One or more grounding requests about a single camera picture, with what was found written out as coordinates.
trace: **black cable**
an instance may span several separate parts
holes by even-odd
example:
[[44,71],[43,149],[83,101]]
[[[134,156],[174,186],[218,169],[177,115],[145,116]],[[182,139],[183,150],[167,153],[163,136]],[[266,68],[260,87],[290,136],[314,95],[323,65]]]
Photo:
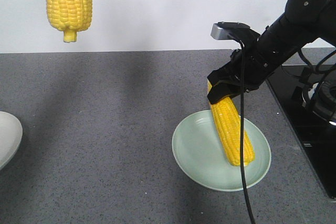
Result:
[[242,184],[244,197],[246,202],[246,207],[248,211],[248,215],[250,217],[250,221],[252,224],[255,224],[255,220],[252,213],[251,204],[248,197],[247,186],[246,186],[246,178],[245,178],[245,169],[244,169],[244,72],[245,72],[245,46],[243,42],[239,41],[240,46],[242,48],[241,53],[241,70],[240,70],[240,173],[242,174]]
[[333,56],[334,54],[336,54],[336,50],[334,50],[333,52],[331,52],[330,54],[328,54],[327,56],[325,56],[322,60],[320,60],[319,63],[317,63],[316,67],[315,67],[315,71],[316,73],[327,73],[329,71],[333,71],[336,69],[335,66],[329,68],[328,70],[319,70],[320,66],[325,63],[331,56]]
[[301,50],[301,48],[298,49],[298,55],[300,56],[301,60],[308,65],[308,67],[310,68],[310,71],[312,73],[316,73],[312,63],[303,55],[303,52]]

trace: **gray countertop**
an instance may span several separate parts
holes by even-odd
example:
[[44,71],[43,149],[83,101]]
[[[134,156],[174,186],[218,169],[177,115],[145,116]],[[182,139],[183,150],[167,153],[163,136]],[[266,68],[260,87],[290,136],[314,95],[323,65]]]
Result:
[[[317,60],[328,50],[305,52]],[[2,54],[0,109],[24,136],[0,171],[0,223],[249,223],[242,191],[193,182],[171,148],[178,123],[209,109],[206,76],[229,54]],[[336,204],[267,85],[245,103],[272,151],[266,177],[248,190],[257,223],[336,223]]]

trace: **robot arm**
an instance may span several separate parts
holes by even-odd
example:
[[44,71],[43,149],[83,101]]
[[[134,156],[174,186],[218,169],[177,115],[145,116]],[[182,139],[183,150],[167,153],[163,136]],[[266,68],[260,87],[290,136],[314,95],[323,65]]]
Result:
[[211,104],[240,92],[240,69],[245,60],[244,90],[256,90],[288,58],[317,38],[336,46],[336,0],[288,0],[285,12],[263,34],[242,23],[214,24],[211,36],[232,39],[242,50],[235,50],[230,62],[208,76]]

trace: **yellow corn cob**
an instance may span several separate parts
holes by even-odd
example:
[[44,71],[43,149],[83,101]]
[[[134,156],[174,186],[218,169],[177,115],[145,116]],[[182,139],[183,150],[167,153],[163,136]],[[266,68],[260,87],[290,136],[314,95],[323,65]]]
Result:
[[[240,117],[230,97],[210,104],[211,112],[226,157],[232,165],[240,165]],[[244,165],[255,159],[253,146],[244,131]]]
[[89,28],[92,0],[47,0],[50,24],[64,32],[64,42],[75,42],[77,32]]

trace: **plate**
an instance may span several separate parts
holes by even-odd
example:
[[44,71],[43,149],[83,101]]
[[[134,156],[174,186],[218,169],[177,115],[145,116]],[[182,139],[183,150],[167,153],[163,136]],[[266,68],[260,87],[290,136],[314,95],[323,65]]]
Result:
[[[267,174],[271,150],[257,126],[245,119],[244,128],[256,154],[255,160],[245,167],[249,188]],[[183,119],[174,131],[172,147],[177,164],[195,182],[219,191],[243,189],[240,167],[231,165],[227,160],[210,110],[199,111]]]
[[0,111],[0,170],[15,155],[22,138],[22,126],[18,118]]

